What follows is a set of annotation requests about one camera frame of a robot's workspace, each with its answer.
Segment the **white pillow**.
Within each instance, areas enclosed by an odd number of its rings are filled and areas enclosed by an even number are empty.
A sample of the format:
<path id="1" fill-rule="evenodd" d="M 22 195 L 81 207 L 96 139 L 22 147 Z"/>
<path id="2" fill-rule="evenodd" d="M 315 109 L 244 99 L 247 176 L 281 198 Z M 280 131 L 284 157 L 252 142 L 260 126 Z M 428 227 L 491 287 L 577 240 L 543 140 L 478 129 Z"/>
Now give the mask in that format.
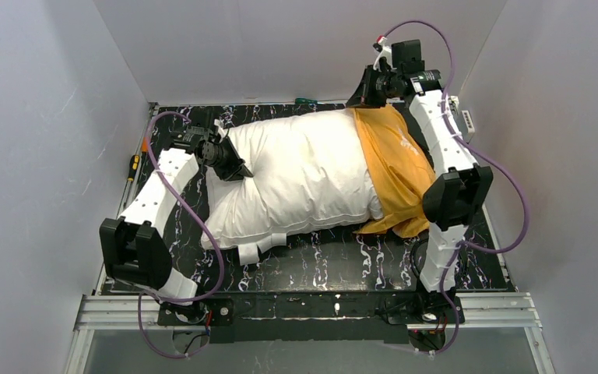
<path id="1" fill-rule="evenodd" d="M 243 264 L 287 237 L 382 218 L 350 109 L 252 122 L 228 129 L 252 173 L 234 182 L 206 170 L 213 238 L 204 249 L 237 249 Z"/>

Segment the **orange printed pillowcase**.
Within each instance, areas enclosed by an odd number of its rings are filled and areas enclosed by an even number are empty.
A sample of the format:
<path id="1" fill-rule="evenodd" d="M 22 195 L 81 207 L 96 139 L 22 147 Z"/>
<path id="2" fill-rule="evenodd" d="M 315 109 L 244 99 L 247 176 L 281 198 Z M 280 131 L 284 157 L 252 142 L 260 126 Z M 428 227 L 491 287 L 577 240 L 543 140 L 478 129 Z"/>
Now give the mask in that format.
<path id="1" fill-rule="evenodd" d="M 424 151 L 409 134 L 402 114 L 392 105 L 351 108 L 368 173 L 382 208 L 382 216 L 358 233 L 380 235 L 392 231 L 413 238 L 429 228 L 422 202 L 436 180 Z"/>

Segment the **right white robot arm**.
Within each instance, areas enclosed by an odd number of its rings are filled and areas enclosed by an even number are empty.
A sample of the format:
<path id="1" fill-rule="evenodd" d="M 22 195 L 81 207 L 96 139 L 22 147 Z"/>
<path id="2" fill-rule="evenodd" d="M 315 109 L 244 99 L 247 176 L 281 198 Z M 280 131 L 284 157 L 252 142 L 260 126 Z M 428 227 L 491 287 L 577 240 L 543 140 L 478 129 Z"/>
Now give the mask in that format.
<path id="1" fill-rule="evenodd" d="M 380 36 L 374 48 L 378 56 L 364 70 L 346 105 L 361 114 L 377 114 L 389 99 L 399 98 L 420 126 L 436 175 L 422 197 L 431 226 L 420 281 L 428 292 L 446 292 L 455 286 L 452 264 L 470 221 L 483 205 L 493 172 L 467 150 L 455 128 L 440 73 L 425 68 L 420 42 L 389 44 Z"/>

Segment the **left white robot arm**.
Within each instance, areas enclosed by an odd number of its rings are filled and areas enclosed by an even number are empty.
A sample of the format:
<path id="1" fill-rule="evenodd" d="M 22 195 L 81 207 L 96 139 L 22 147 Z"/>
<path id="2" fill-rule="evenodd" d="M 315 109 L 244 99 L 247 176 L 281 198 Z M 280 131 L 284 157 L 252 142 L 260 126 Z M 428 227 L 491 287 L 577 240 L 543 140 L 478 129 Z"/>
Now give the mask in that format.
<path id="1" fill-rule="evenodd" d="M 186 125 L 173 132 L 159 154 L 150 154 L 153 173 L 131 204 L 99 228 L 106 275 L 138 287 L 161 302 L 182 307 L 202 301 L 199 286 L 174 268 L 163 233 L 181 191 L 207 166 L 225 182 L 253 176 L 211 110 L 194 118 L 179 114 Z"/>

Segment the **white power strip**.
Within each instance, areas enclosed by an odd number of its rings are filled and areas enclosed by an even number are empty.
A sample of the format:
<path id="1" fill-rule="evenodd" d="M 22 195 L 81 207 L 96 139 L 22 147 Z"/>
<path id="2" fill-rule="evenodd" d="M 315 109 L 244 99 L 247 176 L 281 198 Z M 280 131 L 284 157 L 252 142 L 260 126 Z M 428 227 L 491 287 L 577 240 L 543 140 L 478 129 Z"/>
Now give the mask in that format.
<path id="1" fill-rule="evenodd" d="M 461 115 L 463 126 L 466 128 L 466 134 L 468 136 L 472 136 L 475 132 L 475 126 L 473 123 L 473 118 L 468 110 L 461 110 Z"/>

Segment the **green handled screwdriver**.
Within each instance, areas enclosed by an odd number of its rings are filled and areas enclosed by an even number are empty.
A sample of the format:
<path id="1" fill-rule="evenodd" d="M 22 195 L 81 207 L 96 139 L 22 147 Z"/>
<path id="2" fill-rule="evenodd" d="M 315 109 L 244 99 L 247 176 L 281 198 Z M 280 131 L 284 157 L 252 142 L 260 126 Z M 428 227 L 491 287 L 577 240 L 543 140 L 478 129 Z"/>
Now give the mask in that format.
<path id="1" fill-rule="evenodd" d="M 295 104 L 319 104 L 319 101 L 304 97 L 298 97 L 294 99 Z"/>

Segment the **yellow handled screwdriver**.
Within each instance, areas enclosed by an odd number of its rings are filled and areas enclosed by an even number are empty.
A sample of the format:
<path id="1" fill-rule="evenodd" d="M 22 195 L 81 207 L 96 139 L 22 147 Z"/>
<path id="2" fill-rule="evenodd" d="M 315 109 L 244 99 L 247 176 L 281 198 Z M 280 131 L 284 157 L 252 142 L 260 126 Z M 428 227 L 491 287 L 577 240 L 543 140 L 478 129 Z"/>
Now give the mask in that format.
<path id="1" fill-rule="evenodd" d="M 127 175 L 127 182 L 134 182 L 135 177 L 138 173 L 138 170 L 141 167 L 142 162 L 145 160 L 148 154 L 148 146 L 146 138 L 143 139 L 139 150 L 130 157 L 130 161 L 128 164 L 128 175 Z"/>

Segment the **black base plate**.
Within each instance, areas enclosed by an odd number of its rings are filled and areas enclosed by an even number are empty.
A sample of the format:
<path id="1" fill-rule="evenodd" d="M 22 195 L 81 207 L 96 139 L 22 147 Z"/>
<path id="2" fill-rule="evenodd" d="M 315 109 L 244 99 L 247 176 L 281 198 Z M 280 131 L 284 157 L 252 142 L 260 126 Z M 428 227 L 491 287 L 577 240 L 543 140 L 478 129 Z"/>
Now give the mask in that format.
<path id="1" fill-rule="evenodd" d="M 377 340 L 406 344 L 464 323 L 459 298 L 413 291 L 222 291 L 196 306 L 163 303 L 157 323 L 208 332 L 212 343 Z"/>

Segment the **aluminium frame rail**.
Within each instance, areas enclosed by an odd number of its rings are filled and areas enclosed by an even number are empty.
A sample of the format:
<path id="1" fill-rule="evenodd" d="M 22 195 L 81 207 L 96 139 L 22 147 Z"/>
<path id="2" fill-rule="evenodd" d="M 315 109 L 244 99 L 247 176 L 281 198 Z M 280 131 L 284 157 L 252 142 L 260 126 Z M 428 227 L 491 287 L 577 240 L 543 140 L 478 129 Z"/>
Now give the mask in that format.
<path id="1" fill-rule="evenodd" d="M 539 373 L 554 373 L 542 335 L 542 323 L 530 293 L 474 292 L 460 295 L 465 317 L 462 328 L 523 328 Z M 136 295 L 85 295 L 74 323 L 74 335 L 64 373 L 82 373 L 97 330 L 137 330 Z"/>

